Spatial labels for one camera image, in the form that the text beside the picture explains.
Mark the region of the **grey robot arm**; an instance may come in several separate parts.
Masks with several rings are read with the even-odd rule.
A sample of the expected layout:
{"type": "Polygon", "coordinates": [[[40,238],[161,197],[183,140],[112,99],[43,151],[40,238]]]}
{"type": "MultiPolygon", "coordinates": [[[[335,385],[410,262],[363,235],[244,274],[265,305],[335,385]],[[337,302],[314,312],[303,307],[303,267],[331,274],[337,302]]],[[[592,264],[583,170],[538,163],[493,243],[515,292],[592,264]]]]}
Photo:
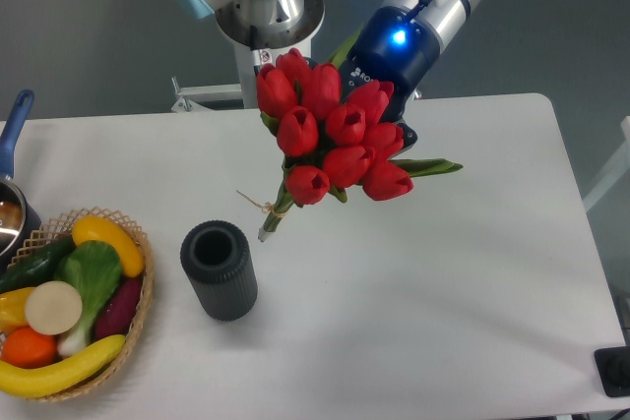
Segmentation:
{"type": "MultiPolygon", "coordinates": [[[[214,17],[232,43],[239,80],[234,85],[180,88],[175,109],[240,100],[257,104],[255,76],[291,48],[311,53],[325,15],[323,0],[176,0],[198,19],[214,17]]],[[[371,80],[389,81],[394,94],[384,120],[402,124],[418,85],[481,0],[383,0],[336,62],[344,92],[371,80]]]]}

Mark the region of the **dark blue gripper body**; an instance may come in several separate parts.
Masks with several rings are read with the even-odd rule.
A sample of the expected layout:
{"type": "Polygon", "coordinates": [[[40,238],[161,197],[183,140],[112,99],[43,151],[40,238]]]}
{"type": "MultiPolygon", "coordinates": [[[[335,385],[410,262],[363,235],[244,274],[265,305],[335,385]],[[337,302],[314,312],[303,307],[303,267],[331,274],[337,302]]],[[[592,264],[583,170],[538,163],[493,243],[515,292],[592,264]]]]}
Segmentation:
{"type": "Polygon", "coordinates": [[[405,16],[398,7],[378,9],[341,65],[343,98],[372,80],[394,85],[383,122],[402,119],[406,102],[440,54],[433,32],[405,16]]]}

